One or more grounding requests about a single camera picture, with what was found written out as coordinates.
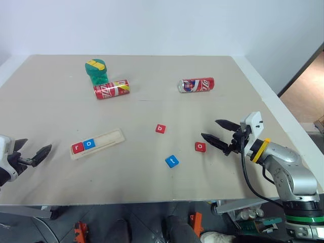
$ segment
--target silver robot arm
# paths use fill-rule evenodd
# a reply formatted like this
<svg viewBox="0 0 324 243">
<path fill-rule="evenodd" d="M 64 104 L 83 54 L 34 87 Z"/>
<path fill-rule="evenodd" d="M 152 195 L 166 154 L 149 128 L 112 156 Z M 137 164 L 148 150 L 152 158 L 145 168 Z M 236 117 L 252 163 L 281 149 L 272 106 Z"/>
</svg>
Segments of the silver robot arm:
<svg viewBox="0 0 324 243">
<path fill-rule="evenodd" d="M 242 169 L 248 187 L 256 196 L 283 208 L 287 234 L 293 238 L 292 242 L 324 240 L 324 210 L 319 203 L 317 181 L 303 166 L 300 155 L 267 139 L 258 139 L 263 130 L 260 112 L 251 113 L 240 125 L 223 119 L 216 120 L 216 123 L 222 128 L 234 131 L 231 144 L 211 134 L 202 133 L 202 137 L 221 149 L 226 156 L 230 152 L 241 153 Z M 246 173 L 246 155 L 263 167 L 263 176 L 276 186 L 282 205 L 254 190 Z M 265 175 L 265 170 L 272 175 L 273 181 Z"/>
</svg>

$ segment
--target table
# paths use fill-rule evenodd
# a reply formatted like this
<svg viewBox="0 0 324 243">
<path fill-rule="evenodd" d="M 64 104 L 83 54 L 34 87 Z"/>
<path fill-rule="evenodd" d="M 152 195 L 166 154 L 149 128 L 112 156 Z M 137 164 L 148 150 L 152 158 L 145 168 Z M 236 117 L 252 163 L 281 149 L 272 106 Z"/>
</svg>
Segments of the table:
<svg viewBox="0 0 324 243">
<path fill-rule="evenodd" d="M 106 62 L 110 80 L 126 78 L 131 93 L 97 100 L 84 68 L 92 58 Z M 263 102 L 268 97 L 255 90 L 260 85 L 251 81 L 255 76 L 247 79 L 237 63 L 248 68 L 242 59 L 228 56 L 30 56 L 0 88 L 0 109 L 10 114 L 0 120 L 0 127 L 6 135 L 29 139 L 21 150 L 24 157 L 50 143 L 53 149 L 38 167 L 1 188 L 0 205 L 255 198 L 237 154 L 226 157 L 209 144 L 206 153 L 194 150 L 195 142 L 204 142 L 201 132 L 230 142 L 232 133 L 214 120 L 239 123 L 252 111 L 262 113 L 265 129 L 260 139 L 270 137 L 296 149 L 276 120 L 278 113 L 271 110 L 275 118 L 267 107 L 271 104 Z M 178 92 L 178 80 L 204 76 L 215 78 L 212 91 Z M 167 126 L 165 134 L 155 132 L 157 124 Z M 70 159 L 71 144 L 115 128 L 121 128 L 125 142 Z M 173 169 L 165 162 L 171 154 L 180 161 Z M 311 165 L 323 169 L 318 162 Z M 262 168 L 247 166 L 255 189 L 277 196 L 263 179 Z"/>
</svg>

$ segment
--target red letter block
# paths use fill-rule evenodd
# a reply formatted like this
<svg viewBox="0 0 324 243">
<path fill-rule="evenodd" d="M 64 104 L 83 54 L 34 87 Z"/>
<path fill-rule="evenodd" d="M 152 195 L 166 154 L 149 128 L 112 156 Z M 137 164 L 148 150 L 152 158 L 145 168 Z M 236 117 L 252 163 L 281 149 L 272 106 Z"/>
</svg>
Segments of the red letter block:
<svg viewBox="0 0 324 243">
<path fill-rule="evenodd" d="M 166 126 L 157 124 L 155 131 L 157 133 L 164 133 L 166 131 Z"/>
<path fill-rule="evenodd" d="M 206 152 L 206 144 L 205 143 L 196 142 L 194 144 L 194 148 L 195 148 L 196 151 Z"/>
<path fill-rule="evenodd" d="M 83 143 L 76 143 L 72 145 L 72 151 L 74 154 L 80 153 L 84 150 Z"/>
</svg>

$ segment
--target green band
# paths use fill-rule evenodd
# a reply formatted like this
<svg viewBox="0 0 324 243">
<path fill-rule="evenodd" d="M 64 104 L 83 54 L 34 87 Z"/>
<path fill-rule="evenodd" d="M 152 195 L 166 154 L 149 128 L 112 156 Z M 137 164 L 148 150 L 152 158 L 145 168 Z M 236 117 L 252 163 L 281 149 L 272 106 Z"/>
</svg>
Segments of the green band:
<svg viewBox="0 0 324 243">
<path fill-rule="evenodd" d="M 299 222 L 306 222 L 306 223 L 324 222 L 324 216 L 319 216 L 319 217 L 296 217 L 296 216 L 286 215 L 286 219 L 291 220 L 291 221 L 299 221 Z"/>
</svg>

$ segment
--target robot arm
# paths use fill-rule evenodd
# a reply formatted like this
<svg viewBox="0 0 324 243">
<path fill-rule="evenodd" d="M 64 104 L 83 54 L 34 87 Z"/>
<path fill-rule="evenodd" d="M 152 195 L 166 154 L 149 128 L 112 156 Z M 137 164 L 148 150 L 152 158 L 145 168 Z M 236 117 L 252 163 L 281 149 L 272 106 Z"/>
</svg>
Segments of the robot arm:
<svg viewBox="0 0 324 243">
<path fill-rule="evenodd" d="M 36 167 L 51 151 L 52 145 L 41 148 L 32 159 L 20 157 L 18 152 L 27 142 L 27 139 L 14 140 L 0 135 L 0 186 L 7 181 L 14 181 L 23 173 L 27 166 Z"/>
<path fill-rule="evenodd" d="M 324 210 L 320 208 L 319 195 L 316 191 L 317 181 L 314 175 L 303 166 L 300 155 L 293 150 L 271 143 L 269 140 L 259 140 L 263 130 L 260 112 L 253 112 L 240 125 L 227 120 L 216 120 L 223 128 L 234 131 L 231 144 L 222 142 L 210 134 L 201 134 L 213 146 L 221 149 L 227 156 L 230 152 L 243 153 L 242 166 L 245 170 L 246 155 L 263 166 L 273 177 L 272 182 L 277 189 L 282 205 L 260 196 L 249 183 L 250 189 L 257 195 L 278 206 L 286 215 L 288 235 L 294 239 L 318 240 L 324 239 Z"/>
</svg>

